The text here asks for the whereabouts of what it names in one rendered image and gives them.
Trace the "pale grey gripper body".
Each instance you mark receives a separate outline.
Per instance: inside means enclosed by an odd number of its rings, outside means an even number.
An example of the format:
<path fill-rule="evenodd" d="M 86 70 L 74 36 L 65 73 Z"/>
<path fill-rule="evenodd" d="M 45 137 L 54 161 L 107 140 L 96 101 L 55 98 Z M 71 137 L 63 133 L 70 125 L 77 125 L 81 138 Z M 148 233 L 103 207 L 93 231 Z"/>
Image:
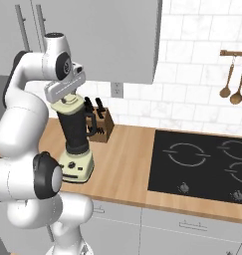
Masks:
<path fill-rule="evenodd" d="M 84 71 L 74 75 L 74 78 L 68 82 L 51 82 L 45 88 L 45 96 L 49 103 L 54 104 L 66 95 L 75 91 L 86 81 L 86 74 Z"/>

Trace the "cream blender lid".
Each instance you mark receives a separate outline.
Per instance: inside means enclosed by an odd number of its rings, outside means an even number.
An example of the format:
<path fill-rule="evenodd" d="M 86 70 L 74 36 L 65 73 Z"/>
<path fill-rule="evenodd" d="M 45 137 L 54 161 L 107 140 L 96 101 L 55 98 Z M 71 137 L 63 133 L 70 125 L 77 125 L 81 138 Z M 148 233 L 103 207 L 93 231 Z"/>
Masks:
<path fill-rule="evenodd" d="M 68 94 L 62 100 L 51 104 L 51 108 L 63 115 L 73 115 L 84 106 L 84 99 L 80 95 Z"/>

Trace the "cream blender with black jar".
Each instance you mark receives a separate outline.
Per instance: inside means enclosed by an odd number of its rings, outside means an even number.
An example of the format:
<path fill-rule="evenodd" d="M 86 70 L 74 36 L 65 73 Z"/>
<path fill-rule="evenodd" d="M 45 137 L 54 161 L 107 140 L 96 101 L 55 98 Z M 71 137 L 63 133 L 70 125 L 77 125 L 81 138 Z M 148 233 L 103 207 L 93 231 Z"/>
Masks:
<path fill-rule="evenodd" d="M 96 116 L 81 108 L 69 116 L 58 113 L 58 117 L 66 139 L 65 149 L 59 158 L 63 181 L 85 183 L 95 166 L 88 137 L 97 132 Z"/>

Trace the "brown wooden knife block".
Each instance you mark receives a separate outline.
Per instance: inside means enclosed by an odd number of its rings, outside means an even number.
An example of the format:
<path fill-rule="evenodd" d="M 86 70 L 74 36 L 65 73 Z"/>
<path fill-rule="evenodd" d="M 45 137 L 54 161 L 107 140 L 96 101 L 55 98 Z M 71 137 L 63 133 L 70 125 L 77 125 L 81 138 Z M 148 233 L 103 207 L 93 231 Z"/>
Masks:
<path fill-rule="evenodd" d="M 90 141 L 107 142 L 114 129 L 114 121 L 108 108 L 104 112 L 100 112 L 98 109 L 94 110 L 97 121 L 97 131 L 94 135 L 89 137 Z"/>

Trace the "narrow grey drawer front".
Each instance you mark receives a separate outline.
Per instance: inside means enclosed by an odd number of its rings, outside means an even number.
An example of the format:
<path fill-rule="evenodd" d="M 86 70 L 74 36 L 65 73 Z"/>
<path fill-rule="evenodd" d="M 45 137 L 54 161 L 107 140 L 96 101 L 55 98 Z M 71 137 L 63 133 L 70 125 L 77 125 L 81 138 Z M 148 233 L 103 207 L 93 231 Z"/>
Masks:
<path fill-rule="evenodd" d="M 93 218 L 111 227 L 139 227 L 141 209 L 135 206 L 106 201 L 94 201 L 94 208 L 100 207 L 105 213 L 93 213 Z"/>

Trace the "black hob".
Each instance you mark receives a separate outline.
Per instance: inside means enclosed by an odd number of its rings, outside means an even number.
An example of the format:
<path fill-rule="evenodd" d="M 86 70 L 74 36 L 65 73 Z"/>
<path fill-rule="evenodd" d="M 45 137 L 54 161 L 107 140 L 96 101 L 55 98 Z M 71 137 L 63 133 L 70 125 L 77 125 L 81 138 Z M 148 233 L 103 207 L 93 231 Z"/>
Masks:
<path fill-rule="evenodd" d="M 147 189 L 242 204 L 233 196 L 242 193 L 242 138 L 158 129 Z"/>

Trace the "narrow grey base cupboard door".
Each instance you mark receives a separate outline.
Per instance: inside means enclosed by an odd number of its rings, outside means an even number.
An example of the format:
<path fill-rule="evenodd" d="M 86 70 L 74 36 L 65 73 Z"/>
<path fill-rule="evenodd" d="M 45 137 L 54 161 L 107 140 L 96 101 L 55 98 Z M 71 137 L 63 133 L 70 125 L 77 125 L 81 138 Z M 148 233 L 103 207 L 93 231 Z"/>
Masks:
<path fill-rule="evenodd" d="M 137 224 L 92 217 L 81 232 L 95 255 L 138 255 Z"/>

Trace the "wooden hanging spoon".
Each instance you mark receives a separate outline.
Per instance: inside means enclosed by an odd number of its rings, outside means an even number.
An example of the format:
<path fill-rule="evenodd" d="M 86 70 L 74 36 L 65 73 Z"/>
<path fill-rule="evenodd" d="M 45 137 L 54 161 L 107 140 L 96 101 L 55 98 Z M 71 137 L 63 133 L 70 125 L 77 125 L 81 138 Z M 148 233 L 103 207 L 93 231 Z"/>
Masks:
<path fill-rule="evenodd" d="M 241 103 L 242 101 L 241 88 L 242 88 L 242 75 L 241 75 L 240 84 L 239 84 L 237 92 L 230 97 L 230 103 L 232 105 L 238 105 Z"/>
<path fill-rule="evenodd" d="M 231 93 L 231 91 L 229 89 L 229 82 L 230 82 L 233 70 L 234 70 L 234 65 L 231 65 L 230 69 L 229 69 L 229 73 L 228 73 L 226 86 L 219 93 L 221 98 L 228 98 Z"/>

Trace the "wide grey drawer front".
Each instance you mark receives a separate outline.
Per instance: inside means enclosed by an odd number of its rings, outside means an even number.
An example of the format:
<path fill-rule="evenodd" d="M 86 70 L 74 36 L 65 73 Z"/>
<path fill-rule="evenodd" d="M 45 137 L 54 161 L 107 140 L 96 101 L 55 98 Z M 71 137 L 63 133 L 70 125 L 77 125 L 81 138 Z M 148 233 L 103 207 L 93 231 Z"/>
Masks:
<path fill-rule="evenodd" d="M 193 224 L 200 222 L 203 226 L 207 227 L 207 231 L 179 227 L 179 222 L 181 221 Z M 230 241 L 242 241 L 242 224 L 167 211 L 144 208 L 142 210 L 142 225 L 156 229 L 197 234 Z"/>

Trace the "wide grey base cupboard door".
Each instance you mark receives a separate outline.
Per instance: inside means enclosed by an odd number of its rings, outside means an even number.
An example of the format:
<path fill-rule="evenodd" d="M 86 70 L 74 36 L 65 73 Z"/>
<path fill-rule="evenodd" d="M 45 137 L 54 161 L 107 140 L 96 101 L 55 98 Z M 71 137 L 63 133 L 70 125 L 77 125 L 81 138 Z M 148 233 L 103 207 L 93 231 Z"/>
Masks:
<path fill-rule="evenodd" d="M 242 255 L 242 242 L 142 226 L 139 255 Z"/>

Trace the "grey wall socket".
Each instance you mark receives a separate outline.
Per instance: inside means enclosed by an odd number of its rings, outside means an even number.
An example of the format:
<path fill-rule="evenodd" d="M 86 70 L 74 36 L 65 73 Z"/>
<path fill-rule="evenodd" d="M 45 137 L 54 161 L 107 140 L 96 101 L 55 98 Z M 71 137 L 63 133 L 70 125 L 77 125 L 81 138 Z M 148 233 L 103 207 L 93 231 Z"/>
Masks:
<path fill-rule="evenodd" d="M 123 98 L 123 83 L 111 83 L 111 95 L 113 98 Z"/>

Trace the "wooden wall rail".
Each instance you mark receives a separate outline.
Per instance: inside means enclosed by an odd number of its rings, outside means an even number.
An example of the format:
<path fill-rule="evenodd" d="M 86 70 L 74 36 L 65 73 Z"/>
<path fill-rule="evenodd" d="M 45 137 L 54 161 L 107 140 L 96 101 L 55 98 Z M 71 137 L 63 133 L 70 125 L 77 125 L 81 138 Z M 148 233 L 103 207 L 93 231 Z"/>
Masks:
<path fill-rule="evenodd" d="M 234 56 L 234 57 L 242 57 L 241 51 L 228 51 L 228 50 L 221 50 L 220 56 Z"/>

